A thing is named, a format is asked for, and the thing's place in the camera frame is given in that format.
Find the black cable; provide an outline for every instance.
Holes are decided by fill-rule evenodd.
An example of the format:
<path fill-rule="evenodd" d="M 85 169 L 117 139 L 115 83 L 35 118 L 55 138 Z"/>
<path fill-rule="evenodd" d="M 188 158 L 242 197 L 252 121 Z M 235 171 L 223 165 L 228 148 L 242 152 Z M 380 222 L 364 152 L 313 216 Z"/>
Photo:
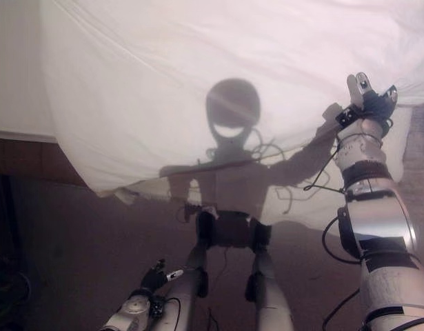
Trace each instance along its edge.
<path fill-rule="evenodd" d="M 180 208 L 178 208 L 177 210 L 176 210 L 176 213 L 175 213 L 175 219 L 179 222 L 179 223 L 182 223 L 182 224 L 186 224 L 186 223 L 188 223 L 188 222 L 186 222 L 186 221 L 182 221 L 182 220 L 180 220 L 180 218 L 179 218 L 179 212 L 180 211 L 182 211 L 182 210 L 184 210 L 185 209 L 185 205 L 183 205 L 183 206 L 181 206 Z"/>
<path fill-rule="evenodd" d="M 412 328 L 413 326 L 417 326 L 420 324 L 424 324 L 424 317 L 421 319 L 415 319 L 413 321 L 407 322 L 405 324 L 402 324 L 398 326 L 397 328 L 392 329 L 391 331 L 405 331 L 407 329 Z"/>
<path fill-rule="evenodd" d="M 225 269 L 227 269 L 227 264 L 228 264 L 228 258 L 227 258 L 227 252 L 229 250 L 229 247 L 227 247 L 226 249 L 224 249 L 224 266 L 221 268 L 221 270 L 219 271 L 218 275 L 216 276 L 216 278 L 214 279 L 213 285 L 212 285 L 212 289 L 210 290 L 210 292 L 213 292 L 214 288 L 216 287 L 218 280 L 221 278 L 221 276 L 223 275 L 223 273 L 225 272 Z"/>
<path fill-rule="evenodd" d="M 354 298 L 359 293 L 359 289 L 355 290 L 353 293 L 351 293 L 348 297 L 344 298 L 336 307 L 331 311 L 331 313 L 325 317 L 322 323 L 322 330 L 327 330 L 327 324 L 330 322 L 330 320 L 333 318 L 333 316 L 345 305 L 349 300 Z"/>
<path fill-rule="evenodd" d="M 337 192 L 337 193 L 343 194 L 343 188 L 340 188 L 340 189 L 336 190 L 335 188 L 327 188 L 325 186 L 316 185 L 316 182 L 319 180 L 319 177 L 322 175 L 322 172 L 328 166 L 328 163 L 331 162 L 331 160 L 333 160 L 333 158 L 336 156 L 337 152 L 339 151 L 339 146 L 340 145 L 338 145 L 338 147 L 336 148 L 336 151 L 333 154 L 331 154 L 330 158 L 325 162 L 325 164 L 323 165 L 321 171 L 319 171 L 319 173 L 317 174 L 317 176 L 313 180 L 313 182 L 310 185 L 307 185 L 307 186 L 305 186 L 303 188 L 304 191 L 311 190 L 312 188 L 323 188 L 324 190 L 329 190 L 329 191 L 333 191 L 333 192 Z"/>
<path fill-rule="evenodd" d="M 211 321 L 214 322 L 214 324 L 216 326 L 216 331 L 219 331 L 219 324 L 218 324 L 218 321 L 212 315 L 212 309 L 210 309 L 210 307 L 209 307 L 208 310 L 209 310 L 209 319 L 208 319 L 208 322 L 207 322 L 207 331 L 210 331 L 210 326 L 212 326 L 212 324 L 210 323 Z"/>
<path fill-rule="evenodd" d="M 322 232 L 322 246 L 325 249 L 325 251 L 328 253 L 328 255 L 330 255 L 333 259 L 343 262 L 343 263 L 347 263 L 347 264 L 361 264 L 361 262 L 359 260 L 353 261 L 353 260 L 345 260 L 342 259 L 341 257 L 337 257 L 336 255 L 334 255 L 327 246 L 326 243 L 326 237 L 327 237 L 327 233 L 328 230 L 331 228 L 331 226 L 338 220 L 338 217 L 334 217 L 327 225 L 327 227 L 324 229 L 324 231 Z"/>
<path fill-rule="evenodd" d="M 179 315 L 181 315 L 181 301 L 179 301 L 178 298 L 169 298 L 167 299 L 165 302 L 169 302 L 171 300 L 175 300 L 176 302 L 178 302 L 178 316 L 176 317 L 176 323 L 175 323 L 175 329 L 173 329 L 173 331 L 176 331 L 176 328 L 178 327 L 178 322 L 179 322 Z"/>

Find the white sheet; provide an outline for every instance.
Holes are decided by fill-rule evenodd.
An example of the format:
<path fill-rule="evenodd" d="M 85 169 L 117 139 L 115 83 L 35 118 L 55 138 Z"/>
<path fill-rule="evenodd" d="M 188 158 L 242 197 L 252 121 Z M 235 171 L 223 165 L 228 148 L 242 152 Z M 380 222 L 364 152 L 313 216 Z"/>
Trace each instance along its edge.
<path fill-rule="evenodd" d="M 167 166 L 209 162 L 206 151 L 216 141 L 205 100 L 224 79 L 256 88 L 256 129 L 288 157 L 312 139 L 329 105 L 348 105 L 350 73 L 366 72 L 379 92 L 395 84 L 402 106 L 423 103 L 424 1 L 0 1 L 2 63 L 0 130 L 54 135 L 85 182 L 108 194 L 154 179 Z M 38 65 L 43 71 L 34 70 Z M 409 120 L 407 108 L 396 110 L 385 138 L 395 179 L 403 171 Z M 258 144 L 253 132 L 243 147 Z M 270 148 L 265 155 L 276 153 Z M 336 184 L 339 173 L 330 171 Z M 228 191 L 238 178 L 250 180 L 242 174 L 221 173 L 214 188 Z M 166 198 L 167 185 L 155 182 L 164 180 L 137 190 Z M 219 190 L 213 202 L 223 197 Z M 296 189 L 268 188 L 257 213 L 271 211 L 274 196 L 282 208 L 289 190 Z M 288 214 L 307 217 L 325 208 L 326 196 L 316 197 L 320 203 L 295 201 Z M 270 219 L 283 215 L 276 209 Z"/>

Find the robot forearm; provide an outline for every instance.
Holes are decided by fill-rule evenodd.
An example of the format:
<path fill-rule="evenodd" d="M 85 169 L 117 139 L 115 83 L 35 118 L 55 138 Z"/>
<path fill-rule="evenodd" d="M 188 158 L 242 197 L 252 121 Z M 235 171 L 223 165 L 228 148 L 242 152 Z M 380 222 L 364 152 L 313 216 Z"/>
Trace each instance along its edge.
<path fill-rule="evenodd" d="M 424 268 L 381 150 L 396 90 L 380 97 L 364 74 L 356 79 L 363 108 L 350 106 L 336 118 L 343 126 L 336 164 L 345 182 L 346 205 L 338 211 L 342 245 L 361 260 L 362 330 L 424 330 Z"/>

